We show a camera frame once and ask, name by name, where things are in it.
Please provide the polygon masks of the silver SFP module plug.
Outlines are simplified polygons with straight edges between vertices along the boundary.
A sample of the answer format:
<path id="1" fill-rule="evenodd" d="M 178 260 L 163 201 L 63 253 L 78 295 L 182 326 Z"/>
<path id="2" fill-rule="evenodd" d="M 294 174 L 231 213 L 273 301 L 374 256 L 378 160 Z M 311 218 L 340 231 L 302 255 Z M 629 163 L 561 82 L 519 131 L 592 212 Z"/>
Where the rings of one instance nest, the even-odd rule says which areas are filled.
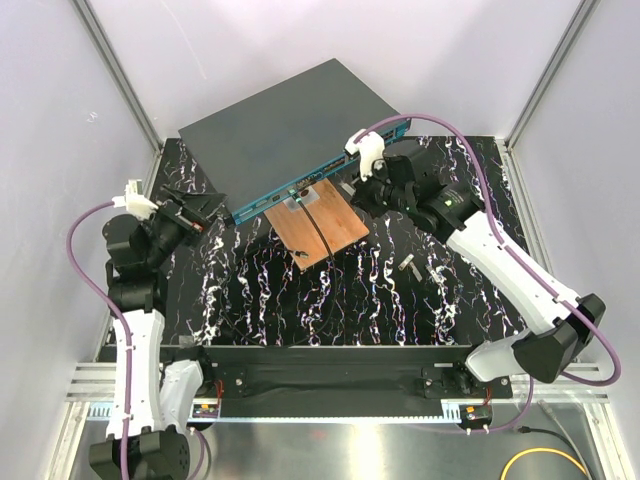
<path id="1" fill-rule="evenodd" d="M 422 277 L 418 267 L 414 263 L 414 255 L 413 254 L 409 254 L 399 264 L 398 269 L 400 271 L 404 271 L 404 270 L 410 271 L 418 282 L 421 282 L 423 280 L 423 277 Z"/>
<path id="2" fill-rule="evenodd" d="M 429 273 L 429 275 L 431 276 L 431 278 L 438 284 L 442 284 L 446 281 L 445 277 L 442 276 L 435 268 L 433 268 L 431 265 L 426 264 L 425 265 L 425 269 L 426 271 Z"/>
<path id="3" fill-rule="evenodd" d="M 341 187 L 349 196 L 352 196 L 355 192 L 353 187 L 348 183 L 345 183 L 345 182 L 341 183 Z"/>

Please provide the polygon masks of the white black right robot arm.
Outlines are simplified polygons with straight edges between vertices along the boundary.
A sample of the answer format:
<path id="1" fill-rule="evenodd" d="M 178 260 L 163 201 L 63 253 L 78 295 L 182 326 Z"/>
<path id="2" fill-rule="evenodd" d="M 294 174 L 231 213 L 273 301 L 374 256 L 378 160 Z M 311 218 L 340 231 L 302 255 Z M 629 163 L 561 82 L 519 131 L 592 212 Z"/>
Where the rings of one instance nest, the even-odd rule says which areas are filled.
<path id="1" fill-rule="evenodd" d="M 407 215 L 421 231 L 474 265 L 516 308 L 523 332 L 477 346 L 454 371 L 454 384 L 476 396 L 491 380 L 526 373 L 554 382 L 591 341 L 606 311 L 594 293 L 580 296 L 555 280 L 506 233 L 489 225 L 484 203 L 460 183 L 430 173 L 416 148 L 392 145 L 359 155 L 352 204 L 371 217 Z"/>

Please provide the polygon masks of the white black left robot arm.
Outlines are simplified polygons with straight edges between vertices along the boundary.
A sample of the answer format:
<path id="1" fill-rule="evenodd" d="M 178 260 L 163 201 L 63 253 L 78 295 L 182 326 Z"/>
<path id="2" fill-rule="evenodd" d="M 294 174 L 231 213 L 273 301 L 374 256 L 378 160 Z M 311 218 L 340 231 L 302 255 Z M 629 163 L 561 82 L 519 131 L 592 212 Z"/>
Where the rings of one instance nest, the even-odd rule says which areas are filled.
<path id="1" fill-rule="evenodd" d="M 201 346 L 161 360 L 168 297 L 162 266 L 178 247 L 199 243 L 226 197 L 164 186 L 153 202 L 139 187 L 131 180 L 112 199 L 123 212 L 102 229 L 109 259 L 101 295 L 114 317 L 116 378 L 106 439 L 91 446 L 89 463 L 102 479 L 186 479 L 193 402 L 223 387 Z"/>

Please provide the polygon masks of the wooden board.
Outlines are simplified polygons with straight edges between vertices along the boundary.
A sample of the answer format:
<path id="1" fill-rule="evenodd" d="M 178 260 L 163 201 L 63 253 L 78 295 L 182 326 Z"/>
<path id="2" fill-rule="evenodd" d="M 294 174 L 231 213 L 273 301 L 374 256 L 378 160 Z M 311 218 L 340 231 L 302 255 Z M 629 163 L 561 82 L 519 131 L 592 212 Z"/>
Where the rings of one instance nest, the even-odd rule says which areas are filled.
<path id="1" fill-rule="evenodd" d="M 302 205 L 320 232 L 317 232 L 302 207 L 291 198 L 264 212 L 287 249 L 307 254 L 306 258 L 294 255 L 294 261 L 301 271 L 329 258 L 321 235 L 331 252 L 336 254 L 369 234 L 368 227 L 328 179 L 308 187 L 301 198 Z"/>

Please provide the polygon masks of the dark grey network switch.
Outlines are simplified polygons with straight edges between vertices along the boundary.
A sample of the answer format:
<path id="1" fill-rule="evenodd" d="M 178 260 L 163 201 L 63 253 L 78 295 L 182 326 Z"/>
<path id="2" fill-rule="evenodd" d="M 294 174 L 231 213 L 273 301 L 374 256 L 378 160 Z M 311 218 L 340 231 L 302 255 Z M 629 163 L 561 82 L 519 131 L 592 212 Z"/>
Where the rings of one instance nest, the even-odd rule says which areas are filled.
<path id="1" fill-rule="evenodd" d="M 325 61 L 179 131 L 241 224 L 352 164 L 350 137 L 396 115 L 345 65 Z"/>

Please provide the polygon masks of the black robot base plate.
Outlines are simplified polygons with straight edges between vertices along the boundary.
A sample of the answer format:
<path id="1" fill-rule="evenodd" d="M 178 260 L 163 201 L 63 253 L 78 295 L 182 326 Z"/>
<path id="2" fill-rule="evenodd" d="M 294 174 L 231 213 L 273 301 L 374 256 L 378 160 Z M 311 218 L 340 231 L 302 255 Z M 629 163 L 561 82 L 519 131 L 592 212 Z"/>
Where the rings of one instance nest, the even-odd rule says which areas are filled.
<path id="1" fill-rule="evenodd" d="M 462 371 L 464 346 L 206 347 L 203 373 L 222 382 L 233 413 L 353 409 L 424 413 L 436 400 L 509 400 L 507 376 L 484 384 Z"/>

